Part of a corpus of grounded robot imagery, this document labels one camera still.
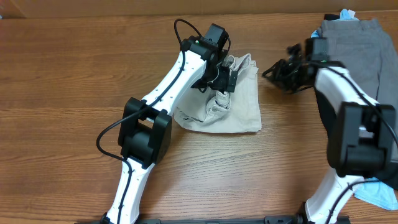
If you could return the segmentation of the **beige shorts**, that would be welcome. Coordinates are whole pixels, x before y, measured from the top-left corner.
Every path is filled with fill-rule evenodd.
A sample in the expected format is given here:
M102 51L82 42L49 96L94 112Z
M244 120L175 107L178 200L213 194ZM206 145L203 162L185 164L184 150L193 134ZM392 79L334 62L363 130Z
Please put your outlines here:
M191 131L252 133L262 128L258 98L258 68L251 54L228 56L224 63L237 72L234 92L190 89L176 107L174 120Z

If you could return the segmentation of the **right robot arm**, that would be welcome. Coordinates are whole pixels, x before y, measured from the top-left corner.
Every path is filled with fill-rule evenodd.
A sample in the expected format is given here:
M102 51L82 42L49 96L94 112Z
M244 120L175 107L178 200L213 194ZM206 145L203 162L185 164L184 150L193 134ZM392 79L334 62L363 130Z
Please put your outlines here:
M317 191L296 215L267 216L265 223L349 223L341 209L363 184L383 182L397 188L396 110L368 96L342 62L328 54L326 38L310 38L305 47L287 48L262 76L284 93L313 88L328 136L330 166Z

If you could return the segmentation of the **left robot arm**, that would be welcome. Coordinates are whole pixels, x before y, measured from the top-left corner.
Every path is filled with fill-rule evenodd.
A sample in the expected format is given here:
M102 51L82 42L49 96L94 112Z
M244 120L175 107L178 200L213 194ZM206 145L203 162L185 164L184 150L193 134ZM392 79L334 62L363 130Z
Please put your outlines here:
M197 33L177 40L180 53L164 79L143 99L130 98L122 119L105 128L96 139L99 145L105 133L120 127L121 154L108 156L122 162L121 177L114 202L100 223L137 222L149 174L170 146L172 115L189 90L234 92L238 75L222 64L231 45L223 27L212 24L205 35Z

